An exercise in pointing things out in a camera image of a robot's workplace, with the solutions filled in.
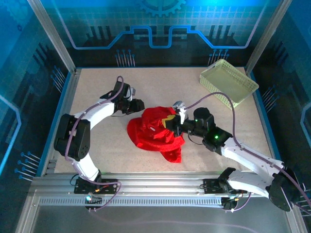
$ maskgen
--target beige table surface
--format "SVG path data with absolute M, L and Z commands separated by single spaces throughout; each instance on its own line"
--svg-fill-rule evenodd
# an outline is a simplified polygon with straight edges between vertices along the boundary
M 168 107 L 178 100 L 189 106 L 209 93 L 199 84 L 203 70 L 202 67 L 83 69 L 70 113 L 75 114 L 95 104 L 101 95 L 113 89 L 118 75 L 136 89 L 135 98 L 142 99 L 146 108 Z M 216 125 L 232 132 L 232 112 L 218 99 L 209 97 L 196 107 L 207 107 L 214 115 Z M 190 118 L 193 118 L 196 107 L 188 111 Z M 190 142 L 186 136 L 180 164 L 168 162 L 159 152 L 137 148 L 130 140 L 126 126 L 130 119 L 141 114 L 107 117 L 92 129 L 90 156 L 101 172 L 223 171 L 229 166 L 247 170 L 233 160 Z M 236 121 L 237 138 L 271 156 L 252 96 L 236 107 Z M 74 169 L 63 156 L 59 156 L 55 172 L 74 172 Z

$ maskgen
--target black mounting bracket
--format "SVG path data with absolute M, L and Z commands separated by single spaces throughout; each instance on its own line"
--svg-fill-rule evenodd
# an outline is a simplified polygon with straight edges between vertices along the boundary
M 102 179 L 101 183 L 111 183 L 111 182 L 117 182 L 117 179 Z M 76 184 L 74 187 L 74 194 L 88 194 L 88 193 L 94 193 L 94 194 L 115 194 L 117 191 L 117 185 L 116 184 L 109 184 L 104 186 L 98 186 L 95 184 L 92 184 L 86 180 L 83 180 L 82 178 L 78 178 L 76 180 Z
M 200 185 L 201 189 L 204 189 L 204 194 L 242 194 L 247 193 L 244 190 L 233 189 L 229 183 L 229 175 L 235 171 L 235 168 L 228 167 L 222 172 L 222 174 L 217 179 L 203 179 L 203 184 Z

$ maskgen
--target glass panel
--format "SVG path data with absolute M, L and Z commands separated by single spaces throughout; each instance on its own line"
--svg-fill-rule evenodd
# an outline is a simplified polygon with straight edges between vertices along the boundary
M 102 232 L 103 229 L 111 233 L 291 232 L 285 212 L 273 206 L 268 199 L 252 198 L 245 209 L 230 214 L 208 207 L 110 206 L 109 210 L 89 214 L 81 206 L 40 206 L 34 233 Z
M 0 22 L 0 229 L 11 233 L 68 71 L 27 1 L 0 1 Z
M 44 0 L 78 67 L 246 65 L 279 0 Z
M 307 189 L 311 188 L 310 12 L 309 0 L 294 0 L 254 68 L 281 159 L 295 168 Z M 311 230 L 311 217 L 305 219 Z

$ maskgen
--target metal pillar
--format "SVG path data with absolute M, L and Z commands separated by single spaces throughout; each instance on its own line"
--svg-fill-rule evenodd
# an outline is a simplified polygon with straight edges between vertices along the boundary
M 62 39 L 60 38 L 56 28 L 54 27 L 48 13 L 46 12 L 44 6 L 42 5 L 41 1 L 40 0 L 27 0 L 27 1 L 31 6 L 31 8 L 33 9 L 38 20 L 40 21 L 43 29 L 45 30 L 52 44 L 54 45 L 56 51 L 58 52 L 58 55 L 60 56 L 65 66 L 67 67 L 68 71 L 70 73 L 74 73 L 76 67 Z
M 74 94 L 79 82 L 79 78 L 80 78 L 80 73 L 81 73 L 81 69 L 76 70 L 76 72 L 73 74 L 71 74 L 70 79 L 69 79 L 69 83 L 68 83 L 68 87 L 66 88 L 66 92 L 64 93 L 64 99 L 62 100 L 62 105 L 60 107 L 59 113 L 56 112 L 55 114 L 55 119 L 53 121 L 55 122 L 55 129 L 57 129 L 59 121 L 60 121 L 60 117 L 65 114 L 65 113 L 69 113 L 71 106 L 72 106 L 72 102 L 73 102 L 73 98 L 74 98 Z M 55 166 L 53 166 L 53 164 L 56 164 L 56 158 L 58 153 L 54 150 L 54 139 L 56 136 L 56 131 L 57 130 L 53 130 L 50 131 L 49 133 L 49 137 L 51 140 L 51 143 L 49 145 L 45 145 L 45 148 L 43 150 L 43 155 L 46 154 L 46 158 L 45 160 L 40 161 L 39 164 L 39 170 L 41 173 L 37 173 L 37 176 L 44 176 L 47 173 L 50 173 L 49 169 L 52 169 L 52 172 L 55 168 Z
M 308 233 L 298 207 L 295 206 L 291 212 L 286 212 L 286 217 L 292 233 Z
M 291 5 L 293 0 L 282 0 L 280 1 L 279 5 L 277 6 L 276 10 L 274 11 L 271 19 L 268 23 L 268 26 L 264 30 L 261 38 L 259 39 L 258 44 L 256 45 L 251 57 L 249 58 L 247 65 L 246 65 L 246 74 L 250 74 L 255 67 L 257 61 L 259 60 L 260 56 L 262 55 L 264 49 L 266 48 L 267 44 L 269 43 L 271 37 L 273 36 L 274 32 L 276 31 L 278 25 L 280 24 L 281 20 L 283 19 L 288 7 Z

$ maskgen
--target cable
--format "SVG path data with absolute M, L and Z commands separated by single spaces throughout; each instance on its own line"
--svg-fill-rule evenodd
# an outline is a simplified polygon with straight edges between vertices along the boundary
M 203 145 L 203 143 L 197 143 L 197 142 L 192 141 L 190 138 L 189 132 L 190 131 L 188 131 L 187 135 L 188 135 L 188 139 L 190 140 L 190 142 L 193 142 L 194 144 L 197 144 L 197 145 Z
M 103 208 L 105 208 L 112 200 L 113 200 L 113 198 L 115 198 L 116 197 L 116 195 L 119 193 L 119 191 L 120 191 L 120 189 L 121 189 L 121 187 L 122 187 L 122 184 L 121 184 L 121 182 L 113 182 L 113 183 L 107 183 L 107 184 L 114 184 L 114 183 L 119 183 L 119 188 L 118 188 L 118 190 L 116 191 L 116 193 L 109 199 L 109 201 L 107 201 L 103 206 L 101 206 L 101 207 L 99 207 L 99 208 L 94 208 L 94 209 L 88 209 L 88 211 L 89 212 L 91 212 L 91 211 L 94 211 L 94 212 L 96 212 L 96 211 L 98 211 L 98 210 L 101 210 L 101 209 L 103 209 Z
M 301 211 L 304 211 L 307 215 L 310 215 L 311 216 L 311 210 L 307 210 L 307 209 L 305 209 L 305 208 L 303 208 L 303 207 L 301 207 L 301 205 L 299 205 L 299 204 L 295 204 Z
M 96 189 L 94 192 L 92 192 L 92 194 L 96 194 L 96 193 L 102 191 L 103 188 L 107 188 L 107 187 L 109 187 L 109 186 L 108 185 L 104 185 L 103 187 L 101 187 L 99 189 Z
M 236 135 L 235 135 L 235 111 L 234 111 L 234 107 L 233 107 L 233 103 L 231 101 L 231 99 L 229 98 L 228 95 L 226 95 L 225 93 L 222 93 L 222 92 L 213 92 L 213 93 L 210 93 L 206 96 L 204 96 L 203 98 L 201 98 L 200 100 L 198 100 L 197 102 L 195 102 L 194 104 L 190 105 L 189 107 L 185 108 L 185 110 L 187 109 L 190 109 L 194 106 L 196 106 L 198 103 L 200 103 L 201 101 L 205 100 L 207 97 L 209 96 L 213 96 L 213 95 L 223 95 L 225 96 L 229 103 L 230 103 L 230 106 L 231 106 L 231 109 L 232 109 L 232 119 L 233 119 L 233 124 L 232 124 L 232 135 L 233 135 L 233 140 L 234 142 L 237 144 L 237 146 L 242 149 L 243 151 L 255 156 L 256 158 L 258 159 L 261 159 L 262 161 L 266 162 L 267 164 L 275 167 L 277 170 L 279 170 L 281 173 L 283 173 L 294 185 L 295 187 L 299 190 L 299 192 L 302 194 L 302 196 L 305 198 L 305 200 L 307 201 L 308 205 L 310 206 L 311 208 L 311 200 L 308 198 L 307 194 L 303 191 L 303 189 L 300 187 L 300 185 L 285 171 L 283 170 L 282 168 L 280 168 L 279 166 L 273 164 L 271 161 L 265 159 L 265 158 L 262 158 L 261 156 L 257 155 L 256 153 L 253 153 L 252 151 L 242 147 L 242 145 L 238 142 L 237 138 L 236 138 Z
M 117 77 L 117 81 L 118 81 L 119 79 L 121 79 L 121 87 L 120 87 L 120 89 L 117 91 L 117 93 L 116 93 L 113 97 L 110 97 L 110 98 L 107 99 L 107 100 L 103 100 L 103 101 L 101 101 L 101 102 L 98 102 L 98 103 L 96 103 L 96 104 L 90 106 L 88 109 L 86 109 L 86 110 L 79 116 L 79 118 L 76 120 L 76 122 L 74 123 L 74 125 L 73 125 L 73 127 L 72 127 L 71 133 L 70 133 L 70 135 L 69 135 L 68 143 L 67 143 L 67 146 L 66 146 L 66 150 L 65 150 L 65 160 L 68 161 L 68 162 L 72 162 L 72 165 L 73 165 L 74 169 L 78 172 L 79 176 L 80 176 L 81 178 L 83 178 L 84 180 L 86 180 L 86 181 L 88 181 L 88 182 L 90 182 L 90 183 L 96 184 L 96 185 L 110 185 L 110 184 L 118 184 L 118 185 L 119 185 L 119 188 L 117 189 L 116 193 L 112 196 L 112 198 L 111 198 L 105 205 L 103 205 L 102 207 L 100 207 L 100 208 L 98 208 L 98 209 L 94 208 L 93 211 L 95 211 L 95 212 L 96 212 L 96 210 L 100 210 L 100 209 L 104 208 L 105 206 L 107 206 L 107 205 L 113 200 L 113 198 L 114 198 L 114 197 L 118 194 L 118 192 L 120 191 L 120 189 L 121 189 L 121 187 L 122 187 L 122 184 L 121 184 L 121 182 L 99 183 L 99 182 L 91 181 L 88 177 L 85 177 L 85 176 L 77 169 L 77 167 L 74 165 L 74 159 L 68 157 L 68 152 L 69 152 L 69 148 L 70 148 L 70 145 L 71 145 L 71 142 L 72 142 L 73 133 L 75 132 L 75 130 L 76 130 L 77 126 L 78 126 L 79 121 L 85 116 L 85 114 L 87 114 L 87 113 L 88 113 L 90 110 L 92 110 L 93 108 L 95 108 L 95 107 L 97 107 L 97 106 L 99 106 L 99 105 L 102 105 L 102 104 L 104 104 L 104 103 L 107 103 L 107 102 L 113 100 L 115 97 L 117 97 L 117 96 L 120 94 L 120 92 L 122 91 L 123 86 L 124 86 L 124 79 L 123 79 L 122 76 L 118 76 L 118 77 Z
M 75 174 L 75 175 L 73 175 L 73 177 L 70 179 L 69 183 L 70 183 L 71 185 L 76 186 L 75 184 L 72 184 L 71 181 L 73 180 L 73 178 L 75 178 L 75 177 L 78 176 L 78 175 L 79 175 L 79 174 Z
M 238 209 L 236 209 L 237 208 L 237 206 L 234 208 L 234 210 L 232 210 L 232 212 L 236 212 L 236 211 L 238 211 L 238 210 L 241 210 L 241 209 L 243 209 L 246 205 L 247 205 L 247 203 L 249 202 L 249 200 L 251 199 L 251 196 L 252 196 L 252 193 L 249 193 L 249 195 L 248 195 L 248 198 L 246 199 L 246 202 L 241 206 L 241 207 L 239 207 Z

